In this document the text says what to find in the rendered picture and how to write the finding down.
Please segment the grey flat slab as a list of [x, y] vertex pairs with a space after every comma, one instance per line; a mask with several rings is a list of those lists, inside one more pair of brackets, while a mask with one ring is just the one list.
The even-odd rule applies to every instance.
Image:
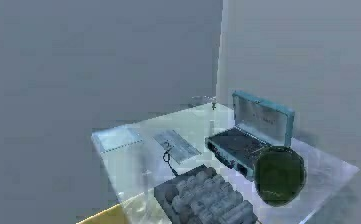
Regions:
[[153, 136], [153, 139], [164, 150], [163, 157], [169, 156], [178, 164], [201, 154], [175, 130], [165, 130]]

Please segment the teal open laptop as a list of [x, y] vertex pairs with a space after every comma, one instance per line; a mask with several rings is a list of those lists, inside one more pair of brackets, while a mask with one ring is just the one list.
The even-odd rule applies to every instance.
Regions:
[[226, 167], [254, 180], [254, 166], [261, 151], [291, 145], [295, 112], [243, 91], [234, 91], [234, 126], [205, 139], [206, 147]]

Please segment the pale blue paper sheet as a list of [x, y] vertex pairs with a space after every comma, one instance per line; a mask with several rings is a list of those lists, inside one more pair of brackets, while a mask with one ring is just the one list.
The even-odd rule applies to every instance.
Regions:
[[91, 140], [99, 153], [107, 153], [142, 141], [141, 136], [128, 126], [97, 131]]

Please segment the pale glass table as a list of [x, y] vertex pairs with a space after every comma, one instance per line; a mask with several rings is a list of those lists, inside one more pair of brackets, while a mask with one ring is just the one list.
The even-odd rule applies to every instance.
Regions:
[[[290, 204], [271, 207], [260, 199], [254, 183], [224, 166], [205, 147], [204, 139], [207, 136], [234, 126], [232, 109], [217, 104], [216, 109], [212, 110], [212, 104], [208, 103], [125, 126], [136, 131], [142, 141], [99, 153], [112, 188], [125, 211], [152, 188], [172, 179], [174, 172], [182, 174], [204, 164], [215, 168], [253, 204], [260, 224], [308, 224], [308, 220], [359, 171], [358, 167], [346, 161], [294, 139], [292, 149], [305, 162], [306, 185]], [[201, 154], [181, 164], [175, 161], [166, 164], [162, 159], [164, 150], [153, 139], [155, 134], [165, 130], [175, 130]]]

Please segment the dark green ball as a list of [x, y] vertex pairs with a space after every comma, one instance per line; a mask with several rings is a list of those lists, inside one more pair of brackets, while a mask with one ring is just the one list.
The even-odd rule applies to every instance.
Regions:
[[290, 147], [266, 147], [255, 162], [254, 182], [264, 203], [273, 207], [287, 205], [306, 183], [304, 159]]

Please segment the yellow flat block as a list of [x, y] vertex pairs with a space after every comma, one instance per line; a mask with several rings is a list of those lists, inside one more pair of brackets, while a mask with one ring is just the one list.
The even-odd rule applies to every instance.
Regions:
[[130, 220], [123, 211], [122, 205], [117, 204], [90, 216], [77, 224], [130, 224]]

